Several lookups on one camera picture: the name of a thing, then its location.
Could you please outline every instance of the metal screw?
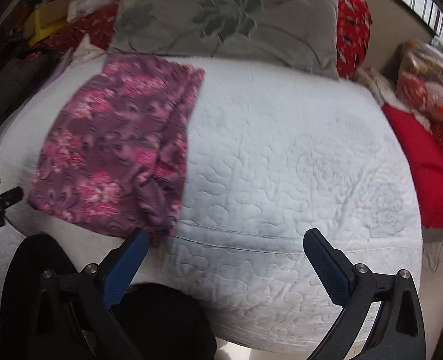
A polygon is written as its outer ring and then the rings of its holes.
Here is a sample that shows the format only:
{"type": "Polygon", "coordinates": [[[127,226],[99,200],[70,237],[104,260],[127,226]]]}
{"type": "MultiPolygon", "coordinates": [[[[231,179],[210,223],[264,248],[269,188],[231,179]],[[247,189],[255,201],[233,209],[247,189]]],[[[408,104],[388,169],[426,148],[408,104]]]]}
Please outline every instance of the metal screw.
{"type": "Polygon", "coordinates": [[[406,269],[402,269],[400,271],[400,276],[403,277],[404,279],[409,279],[412,277],[412,275],[410,275],[410,272],[408,272],[406,269]]]}
{"type": "Polygon", "coordinates": [[[53,271],[51,269],[47,269],[45,272],[41,274],[41,277],[44,279],[49,279],[53,276],[53,271]]]}
{"type": "Polygon", "coordinates": [[[86,272],[87,274],[93,274],[93,273],[95,273],[97,270],[98,270],[98,265],[96,265],[96,264],[88,264],[88,265],[85,267],[85,272],[86,272]]]}
{"type": "Polygon", "coordinates": [[[355,269],[359,271],[361,274],[365,274],[369,271],[369,268],[365,264],[357,264],[355,269]]]}

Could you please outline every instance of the gray cushion with flower pattern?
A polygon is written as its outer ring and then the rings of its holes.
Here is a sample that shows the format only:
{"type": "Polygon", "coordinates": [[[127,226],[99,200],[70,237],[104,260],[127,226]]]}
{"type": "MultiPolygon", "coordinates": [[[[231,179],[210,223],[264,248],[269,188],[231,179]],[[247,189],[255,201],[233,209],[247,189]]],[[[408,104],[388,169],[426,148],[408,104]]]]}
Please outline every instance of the gray cushion with flower pattern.
{"type": "Polygon", "coordinates": [[[338,0],[122,0],[112,52],[273,62],[338,78],[338,0]]]}

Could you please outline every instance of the purple floral fabric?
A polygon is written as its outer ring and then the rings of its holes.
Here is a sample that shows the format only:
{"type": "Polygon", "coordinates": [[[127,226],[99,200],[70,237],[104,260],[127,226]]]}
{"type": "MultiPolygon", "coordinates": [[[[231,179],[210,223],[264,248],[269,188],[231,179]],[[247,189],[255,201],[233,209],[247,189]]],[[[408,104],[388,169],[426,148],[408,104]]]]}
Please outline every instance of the purple floral fabric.
{"type": "Polygon", "coordinates": [[[150,55],[110,56],[60,111],[29,204],[97,233],[152,242],[175,231],[186,126],[204,71],[150,55]]]}

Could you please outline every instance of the white quilted mattress cover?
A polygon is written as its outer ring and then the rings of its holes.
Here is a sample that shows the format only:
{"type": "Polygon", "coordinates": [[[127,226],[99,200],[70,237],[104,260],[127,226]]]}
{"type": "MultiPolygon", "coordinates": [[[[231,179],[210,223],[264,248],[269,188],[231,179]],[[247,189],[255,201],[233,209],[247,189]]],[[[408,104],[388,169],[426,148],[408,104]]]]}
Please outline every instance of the white quilted mattress cover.
{"type": "MultiPolygon", "coordinates": [[[[216,336],[275,352],[312,351],[340,312],[304,255],[309,228],[353,263],[387,274],[405,268],[419,284],[421,224],[410,169],[365,88],[257,62],[171,60],[205,69],[206,78],[189,124],[177,233],[150,250],[134,283],[178,288],[202,302],[216,336]]],[[[5,129],[0,191],[29,190],[59,110],[103,62],[66,71],[5,129]]],[[[26,202],[7,216],[25,235],[51,234],[78,269],[122,241],[26,202]]]]}

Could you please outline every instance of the beige wall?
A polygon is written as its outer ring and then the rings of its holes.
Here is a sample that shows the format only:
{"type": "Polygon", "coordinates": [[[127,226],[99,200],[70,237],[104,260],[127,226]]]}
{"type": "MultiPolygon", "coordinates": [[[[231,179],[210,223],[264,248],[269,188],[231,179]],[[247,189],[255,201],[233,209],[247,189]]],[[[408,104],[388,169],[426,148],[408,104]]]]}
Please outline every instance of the beige wall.
{"type": "Polygon", "coordinates": [[[431,34],[416,17],[407,13],[393,0],[366,0],[373,17],[371,41],[365,65],[373,66],[395,78],[399,58],[395,51],[401,43],[418,38],[425,42],[431,34]]]}

